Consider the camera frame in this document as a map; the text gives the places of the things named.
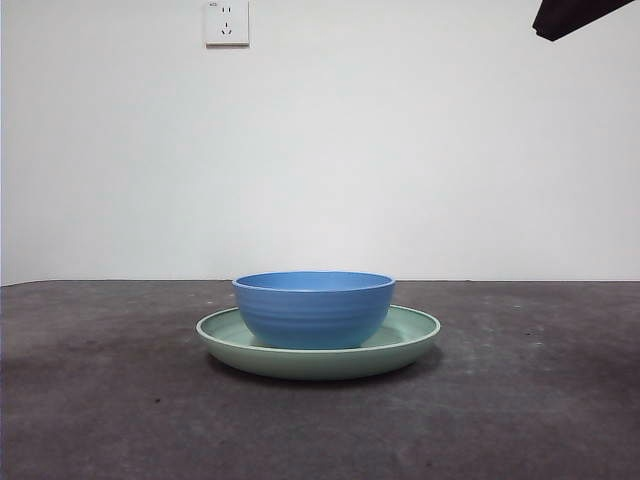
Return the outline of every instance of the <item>blue bowl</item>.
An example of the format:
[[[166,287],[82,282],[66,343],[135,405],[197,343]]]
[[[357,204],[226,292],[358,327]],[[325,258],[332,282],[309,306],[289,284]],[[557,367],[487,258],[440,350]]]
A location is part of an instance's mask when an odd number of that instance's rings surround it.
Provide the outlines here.
[[[247,327],[293,349],[359,347],[380,328],[395,280],[359,272],[274,272],[234,280]]]

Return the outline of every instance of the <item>black object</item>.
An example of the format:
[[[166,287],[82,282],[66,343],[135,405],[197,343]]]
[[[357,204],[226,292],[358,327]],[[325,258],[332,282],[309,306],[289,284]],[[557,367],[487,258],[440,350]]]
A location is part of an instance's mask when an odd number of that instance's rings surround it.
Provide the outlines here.
[[[557,40],[633,0],[543,0],[533,22],[536,33]]]

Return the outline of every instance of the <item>floor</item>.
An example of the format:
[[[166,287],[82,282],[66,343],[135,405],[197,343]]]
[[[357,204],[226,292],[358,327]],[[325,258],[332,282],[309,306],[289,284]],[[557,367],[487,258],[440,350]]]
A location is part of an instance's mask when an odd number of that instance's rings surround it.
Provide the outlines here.
[[[6,480],[640,478],[640,283],[400,282],[443,328],[368,379],[253,376],[194,333],[228,282],[2,289]]]

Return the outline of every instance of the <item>ribbed bowl exterior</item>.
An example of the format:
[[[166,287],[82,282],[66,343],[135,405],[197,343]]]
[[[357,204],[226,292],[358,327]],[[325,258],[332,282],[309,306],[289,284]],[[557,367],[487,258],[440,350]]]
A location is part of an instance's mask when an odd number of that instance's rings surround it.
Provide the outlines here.
[[[355,348],[380,328],[395,283],[347,291],[282,291],[234,284],[247,327],[263,342],[292,349]]]

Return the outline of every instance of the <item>plate rim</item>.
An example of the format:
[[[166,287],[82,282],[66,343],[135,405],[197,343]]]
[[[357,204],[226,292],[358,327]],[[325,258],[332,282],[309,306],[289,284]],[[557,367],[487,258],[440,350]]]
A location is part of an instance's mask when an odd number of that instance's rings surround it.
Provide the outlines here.
[[[204,316],[203,318],[201,318],[200,320],[198,320],[198,323],[196,324],[196,332],[198,333],[198,335],[203,338],[203,339],[207,339],[209,341],[215,342],[217,344],[221,344],[221,345],[226,345],[228,347],[233,347],[233,348],[241,348],[244,350],[251,350],[251,351],[257,351],[257,352],[278,352],[278,353],[296,353],[296,354],[310,354],[310,353],[330,353],[330,354],[336,354],[336,353],[355,353],[355,352],[369,352],[369,351],[376,351],[376,350],[386,350],[386,349],[390,349],[390,348],[398,348],[398,347],[406,347],[409,345],[413,345],[416,343],[420,343],[423,342],[425,340],[428,340],[432,337],[435,337],[438,332],[440,332],[440,321],[434,317],[433,315],[427,313],[427,312],[423,312],[421,310],[417,310],[415,308],[410,308],[410,307],[403,307],[402,305],[389,305],[389,308],[397,308],[400,310],[406,310],[409,312],[413,312],[413,313],[417,313],[419,315],[425,316],[427,318],[429,318],[429,320],[431,320],[436,328],[431,331],[430,333],[426,334],[426,335],[422,335],[418,338],[415,338],[413,340],[407,340],[405,342],[397,342],[397,343],[390,343],[388,345],[376,345],[373,347],[356,347],[356,348],[340,348],[340,349],[294,349],[294,348],[276,348],[276,347],[259,347],[257,345],[243,345],[241,343],[235,343],[235,342],[229,342],[227,340],[222,340],[220,338],[217,337],[213,337],[211,335],[209,335],[208,333],[206,333],[203,329],[202,329],[202,324],[204,322],[206,322],[207,320],[213,318],[213,317],[217,317],[220,315],[224,315],[225,313],[229,313],[229,312],[233,312],[235,310],[239,310],[238,307],[231,307],[231,308],[227,308],[224,310],[220,310],[218,312],[214,312],[214,313],[210,313],[209,315]]]

